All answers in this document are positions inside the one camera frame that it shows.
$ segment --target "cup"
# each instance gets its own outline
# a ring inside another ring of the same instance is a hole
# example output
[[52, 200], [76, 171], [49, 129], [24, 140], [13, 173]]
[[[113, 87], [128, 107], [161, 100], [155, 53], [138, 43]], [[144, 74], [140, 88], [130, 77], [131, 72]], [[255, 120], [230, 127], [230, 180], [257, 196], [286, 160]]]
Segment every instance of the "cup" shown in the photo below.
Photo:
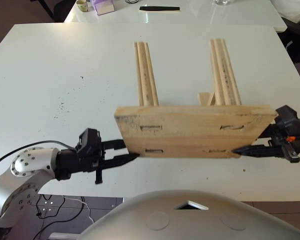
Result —
[[214, 0], [214, 2], [218, 5], [227, 5], [230, 0]]
[[76, 1], [76, 5], [81, 10], [81, 12], [88, 12], [88, 4], [86, 0], [78, 0]]

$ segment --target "table surface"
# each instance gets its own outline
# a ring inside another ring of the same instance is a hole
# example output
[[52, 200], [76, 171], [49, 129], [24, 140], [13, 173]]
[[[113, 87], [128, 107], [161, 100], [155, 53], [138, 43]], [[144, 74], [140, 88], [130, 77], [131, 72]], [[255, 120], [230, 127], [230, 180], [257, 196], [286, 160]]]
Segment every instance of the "table surface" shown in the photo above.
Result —
[[[0, 44], [0, 157], [41, 140], [74, 146], [87, 127], [103, 141], [121, 138], [116, 108], [138, 105], [134, 41], [149, 44], [160, 104], [198, 105], [198, 92], [213, 89], [211, 38], [225, 38], [244, 105], [289, 105], [300, 117], [300, 77], [272, 27], [22, 24]], [[41, 193], [133, 197], [188, 189], [241, 201], [300, 201], [300, 163], [274, 157], [137, 158], [94, 182], [94, 173], [76, 173]]]
[[[287, 29], [269, 0], [231, 0], [224, 6], [213, 0], [141, 0], [135, 4], [114, 0], [116, 11], [100, 16], [88, 4], [88, 12], [81, 12], [75, 4], [64, 22], [261, 25], [274, 27], [277, 32]], [[174, 6], [181, 11], [145, 12], [139, 11], [140, 6]]]

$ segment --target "wooden frame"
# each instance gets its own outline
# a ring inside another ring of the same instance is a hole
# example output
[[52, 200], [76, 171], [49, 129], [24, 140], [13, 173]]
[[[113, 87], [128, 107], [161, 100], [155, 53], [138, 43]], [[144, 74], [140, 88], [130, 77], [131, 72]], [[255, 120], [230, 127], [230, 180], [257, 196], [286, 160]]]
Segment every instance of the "wooden frame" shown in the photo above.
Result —
[[158, 158], [239, 157], [232, 150], [251, 145], [277, 115], [269, 106], [241, 105], [223, 39], [210, 42], [214, 91], [199, 93], [198, 106], [159, 106], [148, 44], [134, 46], [140, 106], [119, 107], [114, 114], [131, 153]]

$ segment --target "office chair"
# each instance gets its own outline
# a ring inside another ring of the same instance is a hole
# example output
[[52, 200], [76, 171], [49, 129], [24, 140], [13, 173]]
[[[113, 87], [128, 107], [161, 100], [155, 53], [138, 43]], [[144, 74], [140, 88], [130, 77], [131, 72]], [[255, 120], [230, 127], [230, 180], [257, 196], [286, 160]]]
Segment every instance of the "office chair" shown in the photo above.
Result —
[[287, 29], [284, 32], [278, 33], [284, 47], [292, 60], [292, 62], [300, 63], [300, 23], [294, 23], [286, 18], [282, 18]]
[[45, 0], [30, 0], [30, 2], [36, 1], [41, 4], [46, 13], [54, 20], [55, 23], [63, 23], [76, 2], [76, 0], [62, 0], [54, 6], [52, 12]]

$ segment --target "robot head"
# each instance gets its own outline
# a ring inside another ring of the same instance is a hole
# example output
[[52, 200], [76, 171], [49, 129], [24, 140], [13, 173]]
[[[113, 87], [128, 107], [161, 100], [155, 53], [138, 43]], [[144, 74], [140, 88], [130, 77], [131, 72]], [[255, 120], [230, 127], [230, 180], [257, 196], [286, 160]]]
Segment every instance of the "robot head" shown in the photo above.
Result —
[[300, 240], [300, 230], [249, 205], [189, 190], [146, 193], [87, 228], [80, 240]]

